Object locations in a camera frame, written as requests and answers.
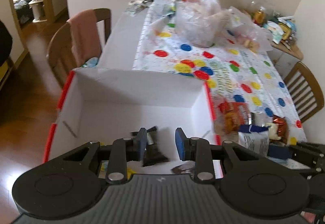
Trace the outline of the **dark red chip bag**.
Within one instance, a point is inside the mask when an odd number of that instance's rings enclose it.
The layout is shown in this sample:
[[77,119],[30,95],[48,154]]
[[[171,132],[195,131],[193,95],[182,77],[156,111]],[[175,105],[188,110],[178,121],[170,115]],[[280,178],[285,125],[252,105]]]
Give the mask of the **dark red chip bag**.
[[284,144],[288,143],[289,138],[289,126],[286,122],[285,117],[279,117],[277,115],[273,115],[273,123],[278,126],[276,134],[280,137],[280,141]]

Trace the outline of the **pale yellow snack bag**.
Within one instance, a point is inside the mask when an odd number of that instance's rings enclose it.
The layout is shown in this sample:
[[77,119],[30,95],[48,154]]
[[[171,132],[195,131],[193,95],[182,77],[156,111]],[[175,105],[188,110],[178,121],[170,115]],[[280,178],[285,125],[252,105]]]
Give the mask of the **pale yellow snack bag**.
[[265,123],[264,126],[268,128],[269,140],[280,140],[281,137],[278,135],[278,125],[275,123]]

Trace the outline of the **black snack packet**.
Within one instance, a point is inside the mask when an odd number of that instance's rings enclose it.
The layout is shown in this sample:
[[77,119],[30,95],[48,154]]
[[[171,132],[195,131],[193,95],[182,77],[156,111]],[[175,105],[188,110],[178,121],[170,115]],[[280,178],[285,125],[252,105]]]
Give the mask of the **black snack packet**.
[[151,127],[147,130],[147,144],[142,159],[142,166],[153,166],[157,163],[169,162],[169,159],[158,148],[158,128]]

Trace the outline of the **red pretzel snack bag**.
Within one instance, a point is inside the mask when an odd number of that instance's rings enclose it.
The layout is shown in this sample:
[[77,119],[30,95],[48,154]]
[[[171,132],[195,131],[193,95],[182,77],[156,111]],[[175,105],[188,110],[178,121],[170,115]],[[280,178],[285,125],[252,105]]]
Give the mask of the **red pretzel snack bag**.
[[251,112],[246,102],[228,102],[224,100],[218,105],[223,117],[224,132],[229,134],[238,131],[241,125],[251,124]]

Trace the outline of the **red white cardboard box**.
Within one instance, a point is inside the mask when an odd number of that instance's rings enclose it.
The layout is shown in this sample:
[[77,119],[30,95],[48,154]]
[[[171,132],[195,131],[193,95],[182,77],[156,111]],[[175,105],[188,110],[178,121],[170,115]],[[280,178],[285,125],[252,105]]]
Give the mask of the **red white cardboard box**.
[[181,164],[175,131],[219,144],[215,115],[206,82],[177,74],[138,70],[78,68],[68,75],[51,125],[43,159],[48,161],[87,142],[110,145],[141,128],[157,127],[159,150],[165,163],[137,173],[170,174]]

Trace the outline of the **wooden slatted chair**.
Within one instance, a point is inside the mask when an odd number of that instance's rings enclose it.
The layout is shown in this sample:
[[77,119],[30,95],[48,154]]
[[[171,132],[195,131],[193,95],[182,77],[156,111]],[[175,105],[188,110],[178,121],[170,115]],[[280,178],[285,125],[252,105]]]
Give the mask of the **wooden slatted chair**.
[[324,108],[322,89],[311,70],[302,62],[293,66],[284,83],[302,123]]

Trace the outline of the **colourful polka dot tablecloth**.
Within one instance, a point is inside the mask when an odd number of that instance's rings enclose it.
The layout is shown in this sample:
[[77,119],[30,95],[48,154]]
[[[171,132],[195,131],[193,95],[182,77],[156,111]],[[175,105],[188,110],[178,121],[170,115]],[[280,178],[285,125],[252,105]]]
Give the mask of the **colourful polka dot tablecloth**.
[[286,85],[265,52],[254,53],[227,34],[209,48],[179,37],[177,0],[154,0],[146,14],[133,62],[134,70],[179,74],[207,82],[213,104],[244,102],[266,117],[284,117],[289,142],[307,140]]

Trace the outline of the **pink cloth on chair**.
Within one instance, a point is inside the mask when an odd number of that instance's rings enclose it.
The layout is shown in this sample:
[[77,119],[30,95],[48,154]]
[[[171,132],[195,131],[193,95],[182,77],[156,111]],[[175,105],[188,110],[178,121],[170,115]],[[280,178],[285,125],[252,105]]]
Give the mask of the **pink cloth on chair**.
[[77,66],[101,55],[101,43],[94,10],[85,10],[68,19],[72,38],[72,54]]

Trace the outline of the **wooden chair with pink cloth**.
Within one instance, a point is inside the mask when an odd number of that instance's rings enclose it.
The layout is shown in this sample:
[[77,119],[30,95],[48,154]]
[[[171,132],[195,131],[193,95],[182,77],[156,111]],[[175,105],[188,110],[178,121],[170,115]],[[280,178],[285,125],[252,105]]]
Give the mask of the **wooden chair with pink cloth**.
[[71,70],[81,67],[102,54],[97,23],[104,23],[104,40],[111,34],[111,10],[84,10],[67,20],[52,37],[47,50],[47,62],[60,87]]

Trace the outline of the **white tissue pack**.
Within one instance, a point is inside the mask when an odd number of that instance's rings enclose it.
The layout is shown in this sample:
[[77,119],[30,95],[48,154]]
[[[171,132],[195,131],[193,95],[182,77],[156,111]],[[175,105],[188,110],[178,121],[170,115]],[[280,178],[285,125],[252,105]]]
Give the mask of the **white tissue pack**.
[[284,31],[279,26],[279,24],[273,21],[267,21],[267,23],[265,23],[263,27],[272,33],[272,40],[275,44],[279,44],[281,42],[284,35]]

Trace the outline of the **yellow box on cabinet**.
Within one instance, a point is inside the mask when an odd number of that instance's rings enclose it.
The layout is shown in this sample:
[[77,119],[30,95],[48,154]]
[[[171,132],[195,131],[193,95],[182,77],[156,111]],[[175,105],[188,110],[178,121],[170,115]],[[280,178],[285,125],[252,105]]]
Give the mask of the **yellow box on cabinet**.
[[282,22],[280,22],[278,25],[280,26],[280,28],[283,31],[282,41],[287,40],[290,37],[291,33],[292,33],[291,28],[289,26],[287,26],[286,24],[282,23]]

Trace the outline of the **clear bag with pastries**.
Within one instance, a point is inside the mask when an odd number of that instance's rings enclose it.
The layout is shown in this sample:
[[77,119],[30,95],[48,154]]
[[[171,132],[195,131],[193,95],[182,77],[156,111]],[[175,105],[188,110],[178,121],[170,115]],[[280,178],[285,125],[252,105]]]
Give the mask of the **clear bag with pastries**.
[[253,23],[249,15],[233,6],[230,6],[227,11],[230,14],[230,20],[226,28],[233,34],[238,44],[255,53],[272,51],[270,40],[272,35],[267,29]]

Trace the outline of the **large clear plastic bag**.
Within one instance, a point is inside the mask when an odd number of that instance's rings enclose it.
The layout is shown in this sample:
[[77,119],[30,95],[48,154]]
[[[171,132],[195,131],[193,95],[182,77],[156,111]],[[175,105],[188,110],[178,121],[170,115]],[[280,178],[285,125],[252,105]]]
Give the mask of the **large clear plastic bag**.
[[199,48],[209,48],[230,20],[219,0],[176,0],[176,32]]

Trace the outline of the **orange juice bottle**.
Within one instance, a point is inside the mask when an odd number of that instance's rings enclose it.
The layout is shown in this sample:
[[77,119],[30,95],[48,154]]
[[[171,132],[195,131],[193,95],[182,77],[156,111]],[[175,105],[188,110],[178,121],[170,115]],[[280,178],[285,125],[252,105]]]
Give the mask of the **orange juice bottle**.
[[253,21],[257,25],[262,25],[265,19],[265,8],[260,6],[259,10],[257,10],[254,14]]

